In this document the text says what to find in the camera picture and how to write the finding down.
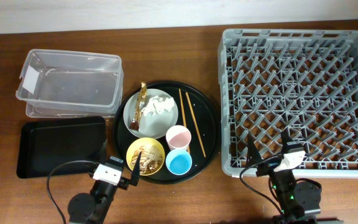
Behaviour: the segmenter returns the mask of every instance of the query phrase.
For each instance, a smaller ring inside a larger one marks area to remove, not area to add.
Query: blue cup
[[[174,149],[168,153],[165,164],[172,174],[183,175],[191,168],[191,156],[186,150]]]

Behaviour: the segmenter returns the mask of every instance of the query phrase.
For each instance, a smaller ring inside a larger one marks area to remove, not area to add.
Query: black tray
[[[193,163],[190,171],[184,175],[171,174],[167,169],[166,165],[164,164],[163,167],[157,173],[150,176],[141,176],[140,178],[156,184],[175,184],[188,180],[199,174],[212,161],[215,153],[218,151],[218,147],[220,146],[221,140],[221,128],[218,116],[216,115],[216,110],[211,104],[211,102],[208,100],[208,98],[204,94],[202,94],[202,92],[184,83],[156,82],[148,84],[147,88],[154,88],[165,91],[174,98],[179,111],[177,124],[183,125],[179,97],[179,88],[181,89],[187,128],[191,132],[190,154]],[[204,157],[203,152],[201,150],[200,142],[197,137],[193,118],[191,117],[185,92],[189,93],[190,101],[193,104],[193,111],[196,116],[201,138],[203,140],[206,157]],[[128,131],[122,118],[122,112],[124,111],[125,104],[133,94],[131,94],[118,108],[112,132],[114,147],[118,152],[119,156],[124,161],[126,160],[127,149],[136,139],[138,139],[138,137],[134,136]],[[170,150],[168,147],[168,143],[165,140],[165,136],[157,140],[162,144],[165,150],[165,155],[167,155]]]
[[[26,123],[21,132],[16,174],[20,178],[45,177],[69,161],[106,160],[106,122],[102,117]],[[83,164],[70,164],[54,175],[88,172]]]

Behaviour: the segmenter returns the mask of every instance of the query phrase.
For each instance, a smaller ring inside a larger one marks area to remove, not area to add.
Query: pink cup
[[[165,135],[170,150],[183,149],[187,150],[191,141],[189,129],[182,125],[175,125],[168,129]]]

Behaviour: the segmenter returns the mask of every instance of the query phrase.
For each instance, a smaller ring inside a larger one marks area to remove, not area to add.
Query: yellow bowl
[[[138,150],[141,146],[147,146],[147,145],[153,145],[160,151],[160,153],[162,155],[162,163],[157,167],[157,170],[155,170],[154,172],[149,173],[149,174],[141,174],[141,175],[155,174],[156,172],[158,172],[161,169],[161,167],[164,165],[164,162],[165,162],[165,151],[164,151],[164,148],[162,147],[161,143],[159,143],[157,140],[152,139],[152,138],[140,138],[140,139],[134,141],[129,146],[129,148],[127,150],[127,164],[131,170],[134,170],[134,168],[131,166],[131,161],[132,161],[132,157],[135,154],[135,151]]]

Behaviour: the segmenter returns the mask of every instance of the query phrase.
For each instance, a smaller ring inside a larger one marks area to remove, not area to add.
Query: gray dish rack
[[[218,68],[227,175],[245,167],[248,135],[266,158],[288,128],[306,150],[295,176],[358,178],[357,30],[228,29]]]

